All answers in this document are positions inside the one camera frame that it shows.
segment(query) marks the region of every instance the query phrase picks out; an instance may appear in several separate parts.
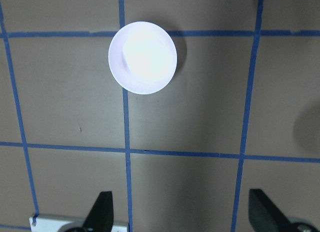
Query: metal bolt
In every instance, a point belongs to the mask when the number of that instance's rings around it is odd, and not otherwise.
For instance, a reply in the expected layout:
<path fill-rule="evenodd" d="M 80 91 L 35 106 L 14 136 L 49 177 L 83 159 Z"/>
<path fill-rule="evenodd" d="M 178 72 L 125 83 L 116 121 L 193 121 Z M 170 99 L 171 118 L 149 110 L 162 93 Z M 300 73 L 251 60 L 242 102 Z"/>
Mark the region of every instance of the metal bolt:
<path fill-rule="evenodd" d="M 312 232 L 312 229 L 306 225 L 299 225 L 297 228 L 300 232 Z"/>

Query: white rectangular object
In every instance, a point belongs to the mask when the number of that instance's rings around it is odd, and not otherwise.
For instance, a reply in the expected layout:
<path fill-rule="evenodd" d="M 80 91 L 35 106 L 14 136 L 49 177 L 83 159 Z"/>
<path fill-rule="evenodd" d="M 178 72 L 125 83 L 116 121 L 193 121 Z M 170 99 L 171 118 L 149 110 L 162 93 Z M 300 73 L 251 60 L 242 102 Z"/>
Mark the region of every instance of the white rectangular object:
<path fill-rule="evenodd" d="M 39 215 L 36 218 L 36 225 L 34 225 L 33 217 L 29 218 L 31 232 L 64 232 L 73 227 L 81 227 L 84 221 L 81 218 Z M 128 225 L 116 222 L 113 224 L 111 232 L 128 232 Z"/>

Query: white object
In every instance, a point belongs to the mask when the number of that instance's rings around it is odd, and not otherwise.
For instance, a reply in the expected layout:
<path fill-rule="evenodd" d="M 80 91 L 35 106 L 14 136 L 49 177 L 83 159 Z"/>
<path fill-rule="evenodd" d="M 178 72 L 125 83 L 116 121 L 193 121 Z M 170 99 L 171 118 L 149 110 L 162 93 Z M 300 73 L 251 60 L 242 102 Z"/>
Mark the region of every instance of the white object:
<path fill-rule="evenodd" d="M 31 232 L 64 232 L 73 227 L 81 227 L 84 221 L 80 218 L 39 215 L 36 225 L 33 225 L 33 218 L 29 218 Z M 115 222 L 111 232 L 128 232 L 128 225 Z"/>
<path fill-rule="evenodd" d="M 161 27 L 145 21 L 120 29 L 112 39 L 108 60 L 115 80 L 136 94 L 163 89 L 174 76 L 177 50 Z"/>

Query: black object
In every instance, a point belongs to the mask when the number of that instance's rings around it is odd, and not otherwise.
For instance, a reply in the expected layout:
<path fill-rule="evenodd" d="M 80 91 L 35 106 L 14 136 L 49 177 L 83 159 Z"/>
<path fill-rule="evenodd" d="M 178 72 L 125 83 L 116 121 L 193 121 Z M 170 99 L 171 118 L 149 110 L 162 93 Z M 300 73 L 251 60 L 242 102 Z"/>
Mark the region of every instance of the black object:
<path fill-rule="evenodd" d="M 291 223 L 261 189 L 249 191 L 249 221 L 255 232 L 319 232 L 306 223 Z"/>
<path fill-rule="evenodd" d="M 82 227 L 66 232 L 111 232 L 114 225 L 114 204 L 112 192 L 101 192 Z"/>

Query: partially visible white plate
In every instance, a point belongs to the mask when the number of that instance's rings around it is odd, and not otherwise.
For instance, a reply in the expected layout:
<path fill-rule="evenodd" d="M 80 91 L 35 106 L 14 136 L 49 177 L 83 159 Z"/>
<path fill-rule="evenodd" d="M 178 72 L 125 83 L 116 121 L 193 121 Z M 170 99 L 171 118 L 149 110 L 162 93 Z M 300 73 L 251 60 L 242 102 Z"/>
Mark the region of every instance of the partially visible white plate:
<path fill-rule="evenodd" d="M 151 94 L 171 81 L 177 50 L 161 27 L 145 21 L 130 23 L 113 37 L 108 61 L 115 80 L 136 94 Z"/>

